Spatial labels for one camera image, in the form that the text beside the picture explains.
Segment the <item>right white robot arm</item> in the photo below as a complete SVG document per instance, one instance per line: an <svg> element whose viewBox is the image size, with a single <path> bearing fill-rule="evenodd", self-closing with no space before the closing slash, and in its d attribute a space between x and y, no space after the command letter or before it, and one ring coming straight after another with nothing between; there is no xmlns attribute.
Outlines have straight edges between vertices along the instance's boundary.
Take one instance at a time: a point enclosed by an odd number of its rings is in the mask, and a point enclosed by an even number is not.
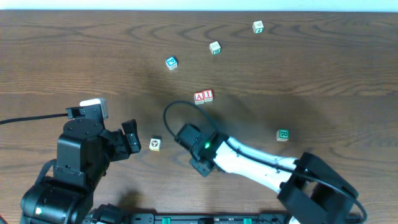
<svg viewBox="0 0 398 224"><path fill-rule="evenodd" d="M202 176L217 168L251 179L277 193L289 223L362 223L350 215L358 192L319 157L280 157L247 147L231 136L201 134L188 142Z"/></svg>

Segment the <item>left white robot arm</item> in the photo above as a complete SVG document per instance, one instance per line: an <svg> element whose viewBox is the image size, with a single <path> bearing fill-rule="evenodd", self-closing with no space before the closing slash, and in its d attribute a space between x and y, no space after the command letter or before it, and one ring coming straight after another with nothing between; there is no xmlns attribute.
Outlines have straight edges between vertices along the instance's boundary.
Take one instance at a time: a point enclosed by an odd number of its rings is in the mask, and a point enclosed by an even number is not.
<svg viewBox="0 0 398 224"><path fill-rule="evenodd" d="M67 122L57 141L56 159L45 163L21 200L21 223L81 223L110 163L140 150L134 119L116 131L95 119Z"/></svg>

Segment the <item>red letter A block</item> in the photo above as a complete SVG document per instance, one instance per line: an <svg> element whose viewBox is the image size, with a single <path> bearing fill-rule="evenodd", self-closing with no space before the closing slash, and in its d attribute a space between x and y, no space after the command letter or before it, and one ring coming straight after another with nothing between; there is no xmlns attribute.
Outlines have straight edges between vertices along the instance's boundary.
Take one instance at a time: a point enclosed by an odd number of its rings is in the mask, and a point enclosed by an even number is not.
<svg viewBox="0 0 398 224"><path fill-rule="evenodd" d="M194 93L194 102L196 105L204 104L205 99L202 91Z"/></svg>

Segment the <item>red letter I block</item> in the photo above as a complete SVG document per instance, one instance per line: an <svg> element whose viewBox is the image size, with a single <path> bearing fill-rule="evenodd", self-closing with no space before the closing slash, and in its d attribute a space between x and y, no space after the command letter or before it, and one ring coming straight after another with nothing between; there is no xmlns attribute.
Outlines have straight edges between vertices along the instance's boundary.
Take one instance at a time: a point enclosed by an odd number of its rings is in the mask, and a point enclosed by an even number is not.
<svg viewBox="0 0 398 224"><path fill-rule="evenodd" d="M214 99L213 90L203 90L204 102L211 102Z"/></svg>

